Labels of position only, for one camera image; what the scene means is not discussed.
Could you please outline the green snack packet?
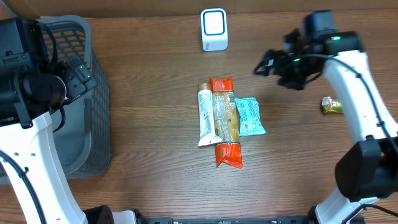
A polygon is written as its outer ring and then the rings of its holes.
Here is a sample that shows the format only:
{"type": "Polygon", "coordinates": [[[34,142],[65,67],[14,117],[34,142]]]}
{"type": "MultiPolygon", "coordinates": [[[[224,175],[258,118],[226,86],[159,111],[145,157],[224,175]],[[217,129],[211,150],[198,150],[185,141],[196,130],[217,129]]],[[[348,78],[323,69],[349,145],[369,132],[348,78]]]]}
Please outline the green snack packet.
{"type": "Polygon", "coordinates": [[[324,113],[334,112],[343,114],[343,107],[339,99],[326,96],[322,99],[321,108],[324,113]]]}

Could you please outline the teal tissue packet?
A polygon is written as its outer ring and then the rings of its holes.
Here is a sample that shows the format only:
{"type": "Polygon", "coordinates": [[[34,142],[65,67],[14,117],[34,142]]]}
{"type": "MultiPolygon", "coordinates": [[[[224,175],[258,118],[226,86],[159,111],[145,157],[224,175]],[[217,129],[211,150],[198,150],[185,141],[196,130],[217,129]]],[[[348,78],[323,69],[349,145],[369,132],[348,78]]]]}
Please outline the teal tissue packet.
{"type": "Polygon", "coordinates": [[[236,98],[240,118],[239,136],[254,136],[266,133],[260,117],[259,103],[253,97],[236,98]]]}

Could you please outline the orange noodle package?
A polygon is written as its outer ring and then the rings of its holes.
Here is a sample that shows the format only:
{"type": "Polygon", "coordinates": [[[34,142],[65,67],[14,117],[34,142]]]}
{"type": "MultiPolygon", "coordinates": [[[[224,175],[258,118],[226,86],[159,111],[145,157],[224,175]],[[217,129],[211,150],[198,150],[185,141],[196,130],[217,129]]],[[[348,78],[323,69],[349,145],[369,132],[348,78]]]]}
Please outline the orange noodle package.
{"type": "Polygon", "coordinates": [[[232,76],[225,79],[210,77],[210,85],[213,94],[215,131],[222,139],[215,145],[216,166],[225,163],[241,169],[243,157],[232,76]]]}

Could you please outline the white tube with gold cap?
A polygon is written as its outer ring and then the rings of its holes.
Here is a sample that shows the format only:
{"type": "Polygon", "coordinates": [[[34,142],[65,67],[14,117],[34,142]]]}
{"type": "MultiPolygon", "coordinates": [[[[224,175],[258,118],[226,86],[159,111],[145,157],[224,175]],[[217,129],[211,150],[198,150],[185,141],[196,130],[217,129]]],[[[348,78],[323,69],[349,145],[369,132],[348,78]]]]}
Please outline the white tube with gold cap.
{"type": "Polygon", "coordinates": [[[222,139],[215,130],[215,119],[213,113],[213,95],[211,85],[202,83],[198,86],[198,112],[200,123],[199,147],[220,143],[222,139]]]}

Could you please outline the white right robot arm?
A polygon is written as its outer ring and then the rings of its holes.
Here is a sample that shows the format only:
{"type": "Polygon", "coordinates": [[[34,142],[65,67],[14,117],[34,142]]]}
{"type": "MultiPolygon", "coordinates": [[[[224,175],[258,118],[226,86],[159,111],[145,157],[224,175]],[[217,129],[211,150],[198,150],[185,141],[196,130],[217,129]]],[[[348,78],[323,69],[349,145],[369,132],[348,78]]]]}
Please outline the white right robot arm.
{"type": "Polygon", "coordinates": [[[268,50],[256,75],[278,75],[279,85],[303,90],[324,76],[342,104],[352,147],[335,167],[336,189],[311,208],[309,223],[349,223],[360,211],[397,191],[397,123],[372,78],[354,31],[334,29],[285,36],[286,50],[268,50]]]}

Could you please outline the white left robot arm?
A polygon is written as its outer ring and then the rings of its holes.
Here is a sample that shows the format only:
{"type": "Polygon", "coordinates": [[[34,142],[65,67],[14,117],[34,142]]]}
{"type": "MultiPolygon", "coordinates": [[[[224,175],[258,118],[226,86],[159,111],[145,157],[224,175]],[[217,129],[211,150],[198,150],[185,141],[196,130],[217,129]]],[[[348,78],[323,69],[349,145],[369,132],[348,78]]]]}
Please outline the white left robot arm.
{"type": "Polygon", "coordinates": [[[131,210],[81,209],[67,175],[107,171],[109,86],[79,57],[1,71],[1,164],[28,223],[135,223],[131,210]]]}

